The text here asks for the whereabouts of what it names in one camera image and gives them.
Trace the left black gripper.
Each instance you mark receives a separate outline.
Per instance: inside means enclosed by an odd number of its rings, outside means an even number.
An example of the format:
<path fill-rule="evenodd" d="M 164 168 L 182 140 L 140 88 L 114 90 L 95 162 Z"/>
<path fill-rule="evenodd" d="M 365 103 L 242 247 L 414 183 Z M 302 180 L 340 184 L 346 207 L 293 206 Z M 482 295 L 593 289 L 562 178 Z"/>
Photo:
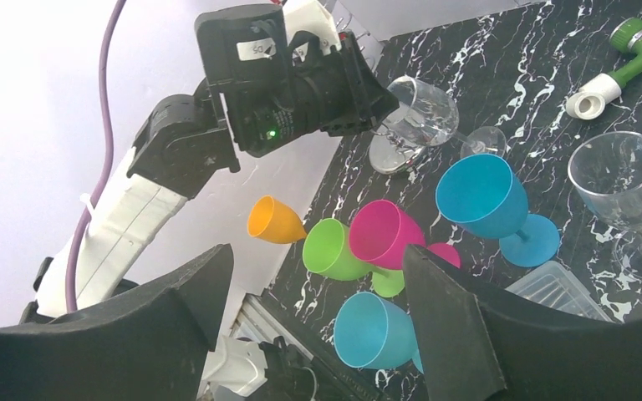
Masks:
<path fill-rule="evenodd" d="M 340 49 L 331 54 L 328 122 L 320 130 L 331 137 L 377 129 L 399 108 L 399 100 L 375 77 L 349 30 L 339 33 Z"/>

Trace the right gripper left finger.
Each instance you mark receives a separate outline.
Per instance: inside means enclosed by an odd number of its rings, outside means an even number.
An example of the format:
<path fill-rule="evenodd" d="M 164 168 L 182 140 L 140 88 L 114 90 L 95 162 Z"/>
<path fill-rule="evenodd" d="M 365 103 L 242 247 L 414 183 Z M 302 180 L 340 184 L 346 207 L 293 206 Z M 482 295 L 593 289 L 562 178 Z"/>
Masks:
<path fill-rule="evenodd" d="M 232 279 L 228 244 L 46 324 L 0 328 L 0 400 L 193 400 Z"/>

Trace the green plastic wine glass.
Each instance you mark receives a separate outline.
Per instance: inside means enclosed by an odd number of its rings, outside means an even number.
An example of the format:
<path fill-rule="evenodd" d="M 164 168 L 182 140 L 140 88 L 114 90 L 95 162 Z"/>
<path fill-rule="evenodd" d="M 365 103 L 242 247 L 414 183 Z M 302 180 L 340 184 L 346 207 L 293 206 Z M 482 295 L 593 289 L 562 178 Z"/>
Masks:
<path fill-rule="evenodd" d="M 334 218 L 316 223 L 303 244 L 302 260 L 309 272 L 341 282 L 371 275 L 373 291 L 390 298 L 405 289 L 402 271 L 389 270 L 361 261 L 349 246 L 349 227 Z"/>

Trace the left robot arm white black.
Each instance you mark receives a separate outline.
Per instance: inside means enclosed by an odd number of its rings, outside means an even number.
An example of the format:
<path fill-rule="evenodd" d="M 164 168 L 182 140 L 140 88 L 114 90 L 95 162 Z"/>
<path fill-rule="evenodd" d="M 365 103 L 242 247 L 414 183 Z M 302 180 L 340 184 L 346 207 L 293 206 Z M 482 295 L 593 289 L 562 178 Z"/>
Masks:
<path fill-rule="evenodd" d="M 163 225 L 238 152 L 263 157 L 297 138 L 376 129 L 399 107 L 353 32 L 317 1 L 253 3 L 195 21 L 205 78 L 161 100 L 123 160 L 106 155 L 106 183 L 85 203 L 75 235 L 44 259 L 22 322 L 45 324 L 115 293 Z"/>

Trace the teal plastic wine glass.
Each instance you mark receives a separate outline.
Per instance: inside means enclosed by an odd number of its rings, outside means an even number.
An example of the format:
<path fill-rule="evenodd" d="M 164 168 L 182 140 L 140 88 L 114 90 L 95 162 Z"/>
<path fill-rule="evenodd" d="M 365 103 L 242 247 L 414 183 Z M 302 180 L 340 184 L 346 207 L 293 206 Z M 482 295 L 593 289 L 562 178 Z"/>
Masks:
<path fill-rule="evenodd" d="M 541 266 L 558 253 L 558 228 L 529 211 L 521 181 L 497 155 L 457 161 L 440 178 L 435 199 L 443 217 L 474 236 L 497 240 L 504 259 L 515 266 Z"/>

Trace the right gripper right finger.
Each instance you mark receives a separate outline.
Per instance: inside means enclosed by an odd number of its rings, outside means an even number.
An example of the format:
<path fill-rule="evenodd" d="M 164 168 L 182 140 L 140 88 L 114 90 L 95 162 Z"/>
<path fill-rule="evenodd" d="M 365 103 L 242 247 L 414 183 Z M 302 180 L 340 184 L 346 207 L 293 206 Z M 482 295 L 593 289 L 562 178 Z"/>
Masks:
<path fill-rule="evenodd" d="M 430 399 L 642 400 L 642 319 L 560 312 L 423 246 L 402 267 Z"/>

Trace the clear glass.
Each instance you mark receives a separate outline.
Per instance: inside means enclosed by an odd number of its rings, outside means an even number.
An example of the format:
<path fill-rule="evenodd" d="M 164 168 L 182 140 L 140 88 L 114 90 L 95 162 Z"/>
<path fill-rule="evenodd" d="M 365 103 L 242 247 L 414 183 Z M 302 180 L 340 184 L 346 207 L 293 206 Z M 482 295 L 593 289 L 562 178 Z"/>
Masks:
<path fill-rule="evenodd" d="M 420 147 L 435 147 L 449 140 L 462 142 L 461 157 L 507 153 L 507 139 L 495 126 L 482 126 L 468 135 L 458 129 L 459 109 L 455 100 L 442 89 L 419 79 L 402 76 L 387 87 L 399 102 L 382 125 L 398 139 Z"/>
<path fill-rule="evenodd" d="M 594 216 L 619 230 L 613 264 L 642 281 L 642 134 L 613 131 L 586 140 L 570 156 L 568 178 Z"/>

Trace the clear glass back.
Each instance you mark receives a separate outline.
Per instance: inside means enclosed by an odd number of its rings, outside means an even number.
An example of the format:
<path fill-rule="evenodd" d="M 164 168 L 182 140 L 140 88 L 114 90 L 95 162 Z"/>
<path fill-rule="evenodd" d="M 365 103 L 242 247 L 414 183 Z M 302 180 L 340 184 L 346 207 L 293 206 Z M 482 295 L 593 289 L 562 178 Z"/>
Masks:
<path fill-rule="evenodd" d="M 642 281 L 642 134 L 613 131 L 586 140 L 570 156 L 568 178 L 594 216 L 619 230 L 613 264 Z"/>

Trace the orange plastic wine glass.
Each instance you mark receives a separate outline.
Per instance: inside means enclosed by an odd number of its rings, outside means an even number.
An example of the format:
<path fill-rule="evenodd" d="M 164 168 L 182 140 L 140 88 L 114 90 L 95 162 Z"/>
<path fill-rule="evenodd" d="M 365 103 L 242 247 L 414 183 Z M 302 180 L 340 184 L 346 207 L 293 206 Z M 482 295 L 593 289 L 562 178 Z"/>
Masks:
<path fill-rule="evenodd" d="M 253 238 L 274 244 L 291 244 L 307 237 L 298 214 L 276 198 L 260 198 L 247 219 L 247 233 Z"/>

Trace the blue plastic wine glass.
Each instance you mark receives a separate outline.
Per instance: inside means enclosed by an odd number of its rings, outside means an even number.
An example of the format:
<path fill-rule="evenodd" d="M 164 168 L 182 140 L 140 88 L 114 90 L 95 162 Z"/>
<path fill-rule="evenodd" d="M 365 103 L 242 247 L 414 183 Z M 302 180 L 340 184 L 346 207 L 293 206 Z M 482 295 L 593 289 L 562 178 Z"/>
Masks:
<path fill-rule="evenodd" d="M 395 369 L 412 362 L 424 371 L 410 315 L 373 292 L 358 292 L 339 309 L 334 349 L 351 368 Z"/>

